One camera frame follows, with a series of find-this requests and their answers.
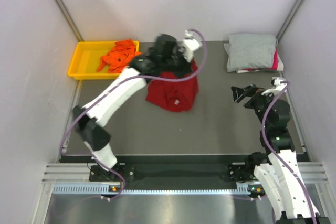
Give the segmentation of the dark red t shirt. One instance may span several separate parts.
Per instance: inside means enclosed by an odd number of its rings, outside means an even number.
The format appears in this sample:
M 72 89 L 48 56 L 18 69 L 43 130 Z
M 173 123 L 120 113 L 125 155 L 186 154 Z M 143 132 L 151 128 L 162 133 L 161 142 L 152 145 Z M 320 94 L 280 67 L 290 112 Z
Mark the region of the dark red t shirt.
M 198 92 L 197 76 L 183 82 L 153 80 L 145 100 L 167 111 L 184 112 L 192 109 Z

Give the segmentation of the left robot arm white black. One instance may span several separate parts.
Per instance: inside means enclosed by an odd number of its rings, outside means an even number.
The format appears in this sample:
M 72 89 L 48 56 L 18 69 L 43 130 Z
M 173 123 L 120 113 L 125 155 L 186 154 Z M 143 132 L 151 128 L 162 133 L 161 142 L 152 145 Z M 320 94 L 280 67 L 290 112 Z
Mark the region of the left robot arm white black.
M 200 47 L 189 32 L 185 33 L 182 42 L 161 34 L 147 52 L 135 56 L 94 100 L 83 107 L 74 107 L 72 113 L 76 132 L 101 166 L 101 174 L 107 180 L 116 179 L 119 168 L 110 146 L 111 136 L 104 129 L 105 125 L 125 101 L 163 72 L 171 71 L 178 78 L 191 73 L 194 52 Z

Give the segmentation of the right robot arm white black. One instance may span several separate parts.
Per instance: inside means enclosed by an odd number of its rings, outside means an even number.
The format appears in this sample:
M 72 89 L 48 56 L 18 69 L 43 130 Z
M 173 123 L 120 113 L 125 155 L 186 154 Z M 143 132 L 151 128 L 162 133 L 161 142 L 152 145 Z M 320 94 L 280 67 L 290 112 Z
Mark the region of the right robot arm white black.
M 265 152 L 248 156 L 245 174 L 260 182 L 271 203 L 275 223 L 330 223 L 314 205 L 298 167 L 295 146 L 287 129 L 290 106 L 280 99 L 288 86 L 288 81 L 275 79 L 267 90 L 254 84 L 231 87 L 234 103 L 249 97 L 244 107 L 254 110 L 261 122 L 260 141 Z

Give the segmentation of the folded grey t shirt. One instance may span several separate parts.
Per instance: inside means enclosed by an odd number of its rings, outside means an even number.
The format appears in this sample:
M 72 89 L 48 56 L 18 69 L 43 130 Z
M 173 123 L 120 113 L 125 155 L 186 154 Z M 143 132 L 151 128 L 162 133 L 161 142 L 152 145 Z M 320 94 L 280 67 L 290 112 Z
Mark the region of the folded grey t shirt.
M 278 40 L 270 34 L 233 34 L 224 49 L 228 54 L 227 71 L 270 69 Z

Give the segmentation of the folded pink white t shirt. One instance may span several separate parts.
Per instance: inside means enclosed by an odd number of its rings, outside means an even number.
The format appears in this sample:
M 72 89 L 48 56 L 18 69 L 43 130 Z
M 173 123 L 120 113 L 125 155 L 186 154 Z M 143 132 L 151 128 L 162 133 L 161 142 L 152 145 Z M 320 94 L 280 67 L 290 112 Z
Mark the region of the folded pink white t shirt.
M 237 73 L 248 73 L 248 72 L 280 72 L 284 70 L 284 64 L 280 59 L 278 48 L 275 48 L 273 64 L 270 68 L 257 68 L 257 69 L 242 69 L 237 70 Z

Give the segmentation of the orange t shirt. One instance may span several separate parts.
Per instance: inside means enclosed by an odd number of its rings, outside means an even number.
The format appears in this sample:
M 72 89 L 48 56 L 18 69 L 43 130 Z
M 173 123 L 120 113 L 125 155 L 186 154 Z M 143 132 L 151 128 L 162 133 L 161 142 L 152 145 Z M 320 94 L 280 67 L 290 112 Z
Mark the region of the orange t shirt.
M 108 66 L 108 73 L 121 73 L 140 54 L 133 40 L 117 41 L 107 54 L 100 57 L 96 72 L 100 72 L 105 66 Z

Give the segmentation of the yellow plastic bin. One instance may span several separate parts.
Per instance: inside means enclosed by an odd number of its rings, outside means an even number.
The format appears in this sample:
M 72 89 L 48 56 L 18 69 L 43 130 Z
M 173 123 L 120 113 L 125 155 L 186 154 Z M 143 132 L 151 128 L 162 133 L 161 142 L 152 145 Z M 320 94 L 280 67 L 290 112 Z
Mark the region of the yellow plastic bin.
M 133 40 L 139 52 L 139 42 Z M 108 66 L 100 72 L 96 69 L 100 57 L 107 54 L 117 41 L 84 41 L 79 42 L 74 50 L 68 69 L 68 76 L 76 80 L 109 80 L 116 79 L 120 73 L 108 73 Z

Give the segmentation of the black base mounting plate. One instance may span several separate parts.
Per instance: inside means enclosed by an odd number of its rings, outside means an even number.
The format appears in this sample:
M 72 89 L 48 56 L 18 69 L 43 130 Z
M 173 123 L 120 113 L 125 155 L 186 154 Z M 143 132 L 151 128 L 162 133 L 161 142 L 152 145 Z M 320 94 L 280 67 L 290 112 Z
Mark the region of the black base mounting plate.
M 256 181 L 253 174 L 245 170 L 243 164 L 118 164 L 113 171 L 119 173 L 127 182 L 145 178 L 200 178 L 215 177 L 224 182 Z

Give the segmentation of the aluminium frame rail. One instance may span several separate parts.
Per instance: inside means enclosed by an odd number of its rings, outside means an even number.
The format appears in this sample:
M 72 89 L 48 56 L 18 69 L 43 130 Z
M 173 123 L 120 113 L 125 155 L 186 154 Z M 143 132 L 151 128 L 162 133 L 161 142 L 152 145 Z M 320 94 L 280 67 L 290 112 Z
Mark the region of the aluminium frame rail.
M 47 164 L 43 183 L 86 183 L 89 181 L 93 164 L 55 163 Z M 321 163 L 299 162 L 298 168 L 303 181 L 307 184 L 327 183 L 327 175 Z

